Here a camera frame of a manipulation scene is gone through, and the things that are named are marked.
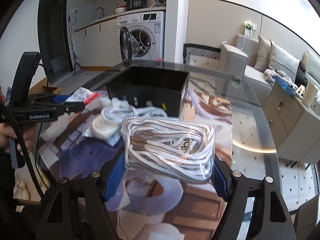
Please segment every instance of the glass table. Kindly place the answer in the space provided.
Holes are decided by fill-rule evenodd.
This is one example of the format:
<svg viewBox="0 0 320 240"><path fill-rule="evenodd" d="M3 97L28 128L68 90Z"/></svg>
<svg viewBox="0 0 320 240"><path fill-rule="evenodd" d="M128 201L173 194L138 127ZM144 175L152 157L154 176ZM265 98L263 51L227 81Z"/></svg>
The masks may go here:
<svg viewBox="0 0 320 240"><path fill-rule="evenodd" d="M248 84L226 73L205 68L133 61L129 66L119 64L101 73L83 87L106 93L108 82L132 66L189 72L188 95L180 119L222 125L223 129L216 136L216 155L226 161L232 170L238 170L246 177L272 177L281 190L273 139ZM111 147L97 139L82 137L83 130L99 113L98 100L81 114L61 118L59 125L62 132L59 136L46 141L41 138L37 161L52 185L60 177L79 179L100 170L119 147L124 146L122 139ZM49 127L50 124L46 124L43 130L47 136L52 135ZM122 239L207 240L211 239L217 228L225 205L210 184L190 185L159 175L144 174L122 181L116 196L106 203L106 208ZM252 207L253 198L248 198L238 239L246 237Z"/></svg>

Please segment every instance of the gold drawer handle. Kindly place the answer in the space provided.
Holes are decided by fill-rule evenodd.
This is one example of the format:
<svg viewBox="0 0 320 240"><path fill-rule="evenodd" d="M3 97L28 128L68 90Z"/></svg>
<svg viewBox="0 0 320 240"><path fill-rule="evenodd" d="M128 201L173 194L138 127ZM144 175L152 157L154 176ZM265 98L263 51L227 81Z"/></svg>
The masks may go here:
<svg viewBox="0 0 320 240"><path fill-rule="evenodd" d="M283 101L281 100L280 103L279 103L278 109L280 110L282 106L283 106Z"/></svg>

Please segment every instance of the paper roll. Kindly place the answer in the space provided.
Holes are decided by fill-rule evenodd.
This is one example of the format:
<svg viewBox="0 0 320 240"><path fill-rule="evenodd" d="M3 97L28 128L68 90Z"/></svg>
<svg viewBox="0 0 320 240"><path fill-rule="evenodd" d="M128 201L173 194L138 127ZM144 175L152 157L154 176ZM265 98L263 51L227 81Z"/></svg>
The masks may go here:
<svg viewBox="0 0 320 240"><path fill-rule="evenodd" d="M306 91L304 92L304 95L302 98L302 103L306 107L310 107L317 93L318 93L318 88L315 85L311 84L311 82L309 81Z"/></svg>

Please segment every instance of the black box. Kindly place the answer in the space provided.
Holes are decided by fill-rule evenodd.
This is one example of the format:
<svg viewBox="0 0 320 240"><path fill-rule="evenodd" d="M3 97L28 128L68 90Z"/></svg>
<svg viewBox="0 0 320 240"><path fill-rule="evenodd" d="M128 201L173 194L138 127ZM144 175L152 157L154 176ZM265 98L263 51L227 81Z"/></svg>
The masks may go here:
<svg viewBox="0 0 320 240"><path fill-rule="evenodd" d="M106 84L109 97L135 107L155 106L179 117L187 96L189 73L168 69L131 67Z"/></svg>

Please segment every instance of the gray throw pillow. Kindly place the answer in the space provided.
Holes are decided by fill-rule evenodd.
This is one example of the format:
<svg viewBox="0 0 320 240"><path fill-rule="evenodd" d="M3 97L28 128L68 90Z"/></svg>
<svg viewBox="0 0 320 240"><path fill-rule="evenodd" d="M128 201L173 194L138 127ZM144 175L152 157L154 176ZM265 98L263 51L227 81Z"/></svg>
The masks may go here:
<svg viewBox="0 0 320 240"><path fill-rule="evenodd" d="M285 72L294 82L300 60L271 41L269 68Z"/></svg>
<svg viewBox="0 0 320 240"><path fill-rule="evenodd" d="M256 64L254 65L254 68L256 70L264 72L269 65L271 43L265 40L264 38L262 38L260 35L258 35L258 40L259 40L259 49L258 49L257 61L256 61Z"/></svg>

